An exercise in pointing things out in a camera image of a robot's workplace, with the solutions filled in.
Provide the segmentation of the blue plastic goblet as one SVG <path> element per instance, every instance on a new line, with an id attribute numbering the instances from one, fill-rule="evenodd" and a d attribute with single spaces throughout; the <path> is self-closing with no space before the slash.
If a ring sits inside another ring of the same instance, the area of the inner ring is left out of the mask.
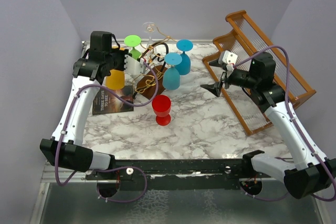
<path id="1" fill-rule="evenodd" d="M 193 49 L 193 43 L 188 39 L 182 39 L 176 43 L 176 46 L 177 49 L 182 52 L 180 54 L 180 56 L 182 57 L 182 61 L 175 67 L 178 70 L 179 74 L 184 76 L 187 75 L 191 70 L 191 60 L 186 52 Z"/>
<path id="2" fill-rule="evenodd" d="M 180 86 L 180 73 L 175 66 L 182 62 L 182 57 L 178 53 L 171 52 L 164 57 L 164 61 L 170 67 L 163 75 L 163 86 L 167 90 L 176 90 Z"/>

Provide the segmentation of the green plastic goblet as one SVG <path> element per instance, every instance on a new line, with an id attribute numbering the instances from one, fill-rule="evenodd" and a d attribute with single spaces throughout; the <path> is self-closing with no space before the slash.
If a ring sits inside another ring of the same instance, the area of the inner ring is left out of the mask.
<path id="1" fill-rule="evenodd" d="M 131 48 L 129 53 L 132 55 L 132 58 L 138 60 L 141 52 L 136 49 L 136 46 L 141 44 L 141 38 L 138 35 L 128 35 L 125 37 L 124 43 L 127 47 Z"/>

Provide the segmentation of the red plastic goblet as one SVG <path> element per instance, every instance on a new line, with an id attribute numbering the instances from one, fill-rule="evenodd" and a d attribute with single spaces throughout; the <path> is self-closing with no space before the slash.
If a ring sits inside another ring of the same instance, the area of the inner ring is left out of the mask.
<path id="1" fill-rule="evenodd" d="M 152 101 L 152 108 L 158 125 L 166 126 L 171 121 L 171 100 L 166 95 L 157 95 Z"/>

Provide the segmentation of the yellow plastic goblet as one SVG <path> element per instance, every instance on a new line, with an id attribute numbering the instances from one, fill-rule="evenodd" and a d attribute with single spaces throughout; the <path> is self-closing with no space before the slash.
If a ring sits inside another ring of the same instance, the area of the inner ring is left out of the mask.
<path id="1" fill-rule="evenodd" d="M 106 87 L 111 90 L 121 90 L 125 86 L 125 75 L 123 70 L 111 70 L 106 77 Z"/>

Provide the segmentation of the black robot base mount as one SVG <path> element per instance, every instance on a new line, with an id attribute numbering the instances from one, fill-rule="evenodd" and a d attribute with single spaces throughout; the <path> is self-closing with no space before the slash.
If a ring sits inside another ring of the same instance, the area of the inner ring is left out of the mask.
<path id="1" fill-rule="evenodd" d="M 140 191 L 144 188 L 144 177 L 148 190 L 193 190 L 234 189 L 239 182 L 252 182 L 254 176 L 246 172 L 242 159 L 120 159 L 112 162 L 111 168 L 123 167 L 121 171 L 103 173 L 94 171 L 86 180 L 118 182 L 121 190 Z"/>

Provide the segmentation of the clear wine glass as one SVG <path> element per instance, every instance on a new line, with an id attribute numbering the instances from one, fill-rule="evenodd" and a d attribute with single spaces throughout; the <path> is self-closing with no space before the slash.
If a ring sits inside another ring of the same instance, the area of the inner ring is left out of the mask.
<path id="1" fill-rule="evenodd" d="M 154 22 L 146 22 L 142 25 L 142 28 L 145 33 L 148 34 L 147 48 L 153 44 L 152 35 L 156 31 L 156 25 Z"/>

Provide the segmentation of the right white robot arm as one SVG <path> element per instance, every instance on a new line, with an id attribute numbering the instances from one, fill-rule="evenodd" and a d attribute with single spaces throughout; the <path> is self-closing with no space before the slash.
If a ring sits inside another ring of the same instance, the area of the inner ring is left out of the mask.
<path id="1" fill-rule="evenodd" d="M 222 88 L 238 86 L 250 91 L 249 97 L 277 128 L 293 162 L 287 163 L 257 150 L 243 155 L 241 171 L 246 177 L 266 174 L 284 183 L 296 199 L 335 185 L 335 159 L 329 159 L 311 139 L 295 115 L 287 91 L 274 82 L 276 62 L 268 52 L 258 52 L 249 70 L 236 68 L 238 56 L 224 51 L 209 63 L 223 70 L 220 81 L 202 88 L 219 97 Z"/>

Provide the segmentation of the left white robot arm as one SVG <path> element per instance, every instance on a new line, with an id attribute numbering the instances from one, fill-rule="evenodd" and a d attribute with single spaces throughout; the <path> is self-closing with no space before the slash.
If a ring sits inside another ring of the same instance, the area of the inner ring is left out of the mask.
<path id="1" fill-rule="evenodd" d="M 104 179 L 115 175 L 113 156 L 83 147 L 83 132 L 92 102 L 105 77 L 113 69 L 123 70 L 126 51 L 113 48 L 115 35 L 93 31 L 90 47 L 73 66 L 68 102 L 60 122 L 49 139 L 43 139 L 40 150 L 55 167 L 79 172 L 97 169 Z"/>

